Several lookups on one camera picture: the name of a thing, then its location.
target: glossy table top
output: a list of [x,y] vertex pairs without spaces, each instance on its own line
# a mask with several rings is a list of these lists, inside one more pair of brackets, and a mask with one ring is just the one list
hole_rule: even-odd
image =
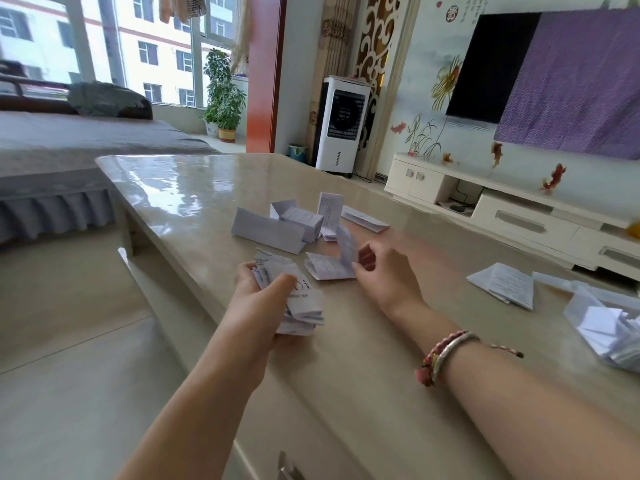
[[[435,309],[487,342],[521,350],[523,364],[561,381],[640,429],[640,378],[606,366],[562,315],[569,296],[536,284],[534,311],[505,305],[466,281],[496,262],[524,273],[578,279],[547,261],[421,213],[341,177],[283,155],[103,157],[117,190],[203,293],[226,307],[236,265],[257,243],[232,236],[236,207],[269,214],[269,202],[297,199],[315,211],[320,192],[391,224],[379,235],[342,220],[360,242],[380,239],[407,254]],[[304,252],[337,255],[335,243]],[[582,281],[588,278],[580,276]],[[377,478],[508,477],[497,457],[446,390],[413,378],[420,350],[372,306],[354,280],[317,283],[326,325],[274,352],[269,367],[308,410]]]

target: left hand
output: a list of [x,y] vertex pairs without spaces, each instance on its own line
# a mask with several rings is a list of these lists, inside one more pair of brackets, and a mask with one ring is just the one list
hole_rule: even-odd
[[298,279],[291,274],[281,274],[260,290],[251,271],[254,267],[254,262],[238,266],[236,292],[203,359],[211,352],[219,360],[242,367],[255,388],[264,377],[270,350],[283,337],[276,335],[276,330]]

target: bed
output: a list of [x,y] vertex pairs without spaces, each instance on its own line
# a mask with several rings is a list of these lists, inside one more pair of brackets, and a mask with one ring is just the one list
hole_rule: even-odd
[[0,111],[0,244],[113,221],[95,158],[217,153],[164,121]]

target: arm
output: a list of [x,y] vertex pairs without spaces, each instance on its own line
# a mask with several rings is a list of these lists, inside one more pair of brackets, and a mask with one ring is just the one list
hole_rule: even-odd
[[295,277],[260,291],[241,265],[236,293],[202,357],[144,435],[118,480],[219,479],[249,396],[264,377]]
[[[425,304],[407,257],[397,251],[369,243],[355,271],[368,295],[425,354],[460,329]],[[637,432],[500,351],[467,342],[448,357],[440,379],[518,480],[638,475]]]

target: purple cloth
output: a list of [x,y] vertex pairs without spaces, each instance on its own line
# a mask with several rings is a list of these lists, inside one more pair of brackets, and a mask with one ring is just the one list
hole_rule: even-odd
[[640,159],[640,8],[543,13],[495,133]]

